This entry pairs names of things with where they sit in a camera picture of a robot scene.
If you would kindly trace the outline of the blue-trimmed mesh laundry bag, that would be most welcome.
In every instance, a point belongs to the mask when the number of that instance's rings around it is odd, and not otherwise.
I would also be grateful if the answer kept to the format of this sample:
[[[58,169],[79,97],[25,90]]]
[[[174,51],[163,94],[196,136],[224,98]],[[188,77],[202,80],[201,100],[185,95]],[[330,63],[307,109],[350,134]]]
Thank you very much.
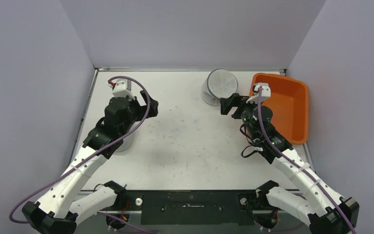
[[[228,98],[238,89],[237,78],[225,69],[210,72],[201,86],[201,97],[209,105],[220,105],[220,98]]]

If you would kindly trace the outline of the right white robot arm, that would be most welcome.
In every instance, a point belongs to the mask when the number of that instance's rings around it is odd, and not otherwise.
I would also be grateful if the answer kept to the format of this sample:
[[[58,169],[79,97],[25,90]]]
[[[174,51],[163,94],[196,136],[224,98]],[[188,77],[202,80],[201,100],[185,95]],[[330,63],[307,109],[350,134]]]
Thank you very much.
[[[260,97],[237,93],[221,98],[221,114],[235,107],[233,119],[243,123],[240,132],[253,153],[260,154],[271,166],[281,171],[297,189],[295,195],[270,180],[256,189],[256,203],[262,209],[275,207],[297,218],[313,234],[354,234],[359,204],[344,198],[327,185],[305,162],[271,123],[273,112],[262,105]]]

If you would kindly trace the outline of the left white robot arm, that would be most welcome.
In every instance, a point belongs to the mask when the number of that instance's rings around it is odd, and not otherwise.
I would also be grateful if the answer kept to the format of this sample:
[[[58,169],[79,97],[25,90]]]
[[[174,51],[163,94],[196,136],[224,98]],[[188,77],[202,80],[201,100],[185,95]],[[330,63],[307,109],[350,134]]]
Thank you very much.
[[[24,204],[22,213],[32,228],[41,234],[72,234],[80,223],[104,208],[120,210],[125,206],[125,188],[114,181],[79,200],[76,196],[135,130],[134,123],[141,124],[158,115],[159,103],[145,91],[140,94],[144,106],[136,97],[112,97],[104,116],[89,131],[60,180],[48,186],[48,191],[36,202]]]

